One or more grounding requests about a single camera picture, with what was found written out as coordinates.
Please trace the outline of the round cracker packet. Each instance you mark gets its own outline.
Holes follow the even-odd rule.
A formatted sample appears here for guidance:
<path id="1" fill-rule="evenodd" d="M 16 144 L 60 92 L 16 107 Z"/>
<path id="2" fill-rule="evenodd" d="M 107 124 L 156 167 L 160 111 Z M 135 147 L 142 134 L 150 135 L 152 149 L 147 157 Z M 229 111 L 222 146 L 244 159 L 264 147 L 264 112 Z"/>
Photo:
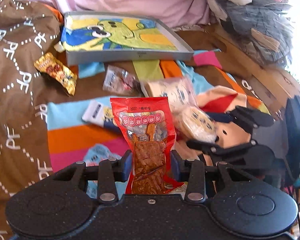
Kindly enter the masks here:
<path id="1" fill-rule="evenodd" d="M 186 106 L 174 117 L 175 128 L 186 138 L 213 143 L 217 138 L 215 120 L 195 106 Z"/>

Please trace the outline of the grey patterned quilt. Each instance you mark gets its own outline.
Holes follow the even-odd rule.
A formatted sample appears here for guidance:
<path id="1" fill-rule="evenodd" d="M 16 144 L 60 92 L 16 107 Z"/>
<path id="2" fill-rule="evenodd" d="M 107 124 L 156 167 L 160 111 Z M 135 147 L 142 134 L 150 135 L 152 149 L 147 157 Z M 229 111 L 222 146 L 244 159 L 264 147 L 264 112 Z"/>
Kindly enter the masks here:
<path id="1" fill-rule="evenodd" d="M 262 66 L 291 63 L 293 22 L 289 0 L 207 0 L 222 28 Z"/>

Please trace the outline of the light blue snack packet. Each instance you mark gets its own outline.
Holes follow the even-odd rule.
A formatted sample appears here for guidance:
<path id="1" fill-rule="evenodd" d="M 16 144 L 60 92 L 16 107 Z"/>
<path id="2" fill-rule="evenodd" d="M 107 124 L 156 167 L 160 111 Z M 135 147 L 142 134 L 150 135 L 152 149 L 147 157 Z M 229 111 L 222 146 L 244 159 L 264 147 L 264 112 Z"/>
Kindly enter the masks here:
<path id="1" fill-rule="evenodd" d="M 85 154 L 83 161 L 86 163 L 86 166 L 98 166 L 99 163 L 106 159 L 117 159 L 120 160 L 121 156 L 116 153 L 112 153 L 109 148 L 102 144 L 96 144 L 95 146 L 89 148 Z M 127 182 L 115 182 L 117 194 L 119 199 L 122 198 L 122 195 L 126 191 Z M 89 180 L 87 185 L 87 195 L 90 198 L 97 198 L 97 181 Z"/>

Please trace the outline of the grey tray with cartoon picture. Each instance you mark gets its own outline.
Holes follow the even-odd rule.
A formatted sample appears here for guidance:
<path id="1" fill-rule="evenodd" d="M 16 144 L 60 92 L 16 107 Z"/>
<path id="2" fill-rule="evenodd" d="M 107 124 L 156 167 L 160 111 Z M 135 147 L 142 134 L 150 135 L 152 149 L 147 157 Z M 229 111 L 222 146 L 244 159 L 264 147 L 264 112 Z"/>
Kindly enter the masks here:
<path id="1" fill-rule="evenodd" d="M 189 60 L 193 49 L 161 20 L 96 11 L 64 15 L 61 44 L 69 65 L 138 60 Z"/>

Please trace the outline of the clear wrapped red candy packet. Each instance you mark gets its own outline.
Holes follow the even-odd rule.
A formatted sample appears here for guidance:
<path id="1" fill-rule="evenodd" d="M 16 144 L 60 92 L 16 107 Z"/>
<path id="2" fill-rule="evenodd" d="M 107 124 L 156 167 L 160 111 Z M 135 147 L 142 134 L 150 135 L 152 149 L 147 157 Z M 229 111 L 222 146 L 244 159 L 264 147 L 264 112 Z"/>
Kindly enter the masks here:
<path id="1" fill-rule="evenodd" d="M 103 90 L 124 95 L 133 96 L 141 94 L 138 79 L 125 69 L 108 65 L 103 82 Z"/>

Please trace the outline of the white and blue stick packet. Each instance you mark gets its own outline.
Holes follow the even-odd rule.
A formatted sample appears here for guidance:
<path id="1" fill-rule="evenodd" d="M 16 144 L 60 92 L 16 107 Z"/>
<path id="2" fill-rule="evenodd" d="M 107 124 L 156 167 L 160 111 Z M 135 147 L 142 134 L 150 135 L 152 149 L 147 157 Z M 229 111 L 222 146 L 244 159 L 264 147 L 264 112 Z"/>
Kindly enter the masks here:
<path id="1" fill-rule="evenodd" d="M 113 132 L 120 132 L 120 129 L 114 120 L 111 107 L 96 100 L 89 103 L 82 116 L 82 120 Z"/>

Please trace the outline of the brown PF patterned blanket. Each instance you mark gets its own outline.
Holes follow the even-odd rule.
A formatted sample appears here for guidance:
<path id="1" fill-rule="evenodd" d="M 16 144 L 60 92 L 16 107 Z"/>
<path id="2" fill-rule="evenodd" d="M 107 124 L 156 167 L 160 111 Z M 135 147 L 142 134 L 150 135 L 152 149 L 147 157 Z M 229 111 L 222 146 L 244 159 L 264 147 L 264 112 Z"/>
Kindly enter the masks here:
<path id="1" fill-rule="evenodd" d="M 52 172 L 47 105 L 74 101 L 34 62 L 61 36 L 61 14 L 31 1 L 0 0 L 0 239 L 8 239 L 5 206 L 18 191 Z"/>

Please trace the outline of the red spicy tofu snack packet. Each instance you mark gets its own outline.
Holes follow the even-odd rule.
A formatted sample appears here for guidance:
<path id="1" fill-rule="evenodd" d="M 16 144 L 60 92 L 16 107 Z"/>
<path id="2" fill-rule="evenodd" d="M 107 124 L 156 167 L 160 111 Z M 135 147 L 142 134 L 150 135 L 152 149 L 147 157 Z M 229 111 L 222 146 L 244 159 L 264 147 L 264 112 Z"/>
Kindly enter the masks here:
<path id="1" fill-rule="evenodd" d="M 167 97 L 111 98 L 115 123 L 132 151 L 127 194 L 168 194 L 185 184 L 172 178 L 176 132 Z"/>

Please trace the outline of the toast bread packet with cow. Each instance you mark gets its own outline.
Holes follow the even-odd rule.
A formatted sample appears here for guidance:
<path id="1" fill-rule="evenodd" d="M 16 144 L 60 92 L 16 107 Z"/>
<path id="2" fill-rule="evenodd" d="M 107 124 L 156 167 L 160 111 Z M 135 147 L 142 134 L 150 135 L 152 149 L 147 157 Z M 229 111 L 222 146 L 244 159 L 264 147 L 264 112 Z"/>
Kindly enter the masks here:
<path id="1" fill-rule="evenodd" d="M 198 106 L 192 83 L 188 77 L 141 81 L 140 86 L 145 97 L 167 97 L 173 114 L 182 111 L 187 106 Z"/>

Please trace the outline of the gold foil snack packet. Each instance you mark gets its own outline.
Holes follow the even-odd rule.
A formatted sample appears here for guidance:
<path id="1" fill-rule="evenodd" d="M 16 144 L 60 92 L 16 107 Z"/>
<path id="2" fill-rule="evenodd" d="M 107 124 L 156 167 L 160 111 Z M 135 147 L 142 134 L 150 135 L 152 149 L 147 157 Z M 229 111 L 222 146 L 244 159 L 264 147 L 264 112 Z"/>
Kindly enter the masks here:
<path id="1" fill-rule="evenodd" d="M 34 62 L 34 67 L 62 85 L 70 96 L 74 96 L 77 85 L 77 75 L 52 53 L 46 53 Z"/>

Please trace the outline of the colourful striped cartoon blanket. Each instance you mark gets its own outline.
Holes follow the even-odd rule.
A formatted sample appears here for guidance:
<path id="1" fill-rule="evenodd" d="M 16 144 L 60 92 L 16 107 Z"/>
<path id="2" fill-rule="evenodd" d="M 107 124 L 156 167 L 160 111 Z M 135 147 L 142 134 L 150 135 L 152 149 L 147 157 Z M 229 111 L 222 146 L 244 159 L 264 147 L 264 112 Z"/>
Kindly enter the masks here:
<path id="1" fill-rule="evenodd" d="M 179 61 L 154 60 L 142 63 L 117 62 L 115 66 L 129 72 L 142 70 L 155 78 L 188 76 L 197 93 L 199 107 L 208 113 L 225 113 L 236 106 L 245 106 L 268 113 L 262 101 L 245 94 L 234 78 L 215 66 L 203 66 L 204 75 Z M 104 63 L 93 62 L 71 66 L 79 81 L 73 102 L 52 103 L 47 106 L 47 139 L 53 171 L 58 171 L 76 161 L 87 161 L 87 152 L 95 144 L 102 144 L 111 152 L 123 155 L 128 144 L 121 132 L 82 120 L 89 103 L 97 101 L 110 105 L 109 97 L 102 96 Z"/>

